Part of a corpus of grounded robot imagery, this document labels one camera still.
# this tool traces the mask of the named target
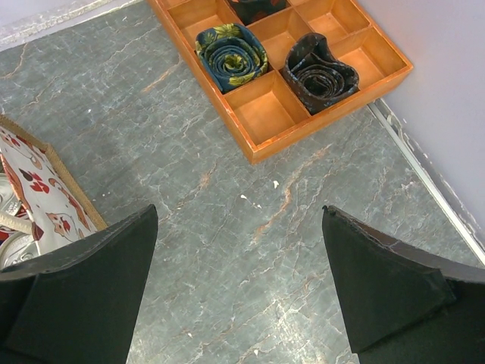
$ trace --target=white wall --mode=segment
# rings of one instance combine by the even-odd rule
[[[0,27],[71,2],[73,0],[0,0]]]
[[[415,65],[387,104],[485,228],[485,2],[360,3]]]

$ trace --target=orange wooden organizer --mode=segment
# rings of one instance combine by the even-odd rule
[[[251,163],[383,96],[413,68],[355,0],[289,0],[286,9],[248,25],[268,53],[268,73],[223,95],[194,50],[203,30],[242,23],[226,0],[148,1]],[[333,55],[360,76],[357,93],[314,116],[280,74],[290,48],[310,32],[325,35]]]

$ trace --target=rolled necktie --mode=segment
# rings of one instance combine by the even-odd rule
[[[239,24],[201,32],[196,54],[222,93],[248,83],[268,70],[268,54],[255,35]]]
[[[286,0],[229,0],[241,21],[248,25],[286,7]]]
[[[291,48],[282,71],[292,91],[310,114],[344,100],[358,90],[358,73],[337,61],[327,38],[309,33]]]

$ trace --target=floral fabric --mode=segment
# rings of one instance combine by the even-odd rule
[[[33,222],[32,235],[41,254],[97,231],[44,151],[4,127],[0,127],[0,151],[8,180]]]
[[[310,114],[328,108],[358,90],[357,71],[337,61],[327,38],[309,33],[291,48],[283,77]]]
[[[286,0],[229,0],[242,23],[248,25],[286,7]]]
[[[222,93],[242,86],[268,70],[268,55],[255,35],[239,24],[204,30],[196,54]]]

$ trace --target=marble floor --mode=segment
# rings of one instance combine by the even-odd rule
[[[368,108],[249,165],[145,3],[0,53],[0,106],[108,223],[156,205],[130,364],[356,364],[324,204],[480,264]]]

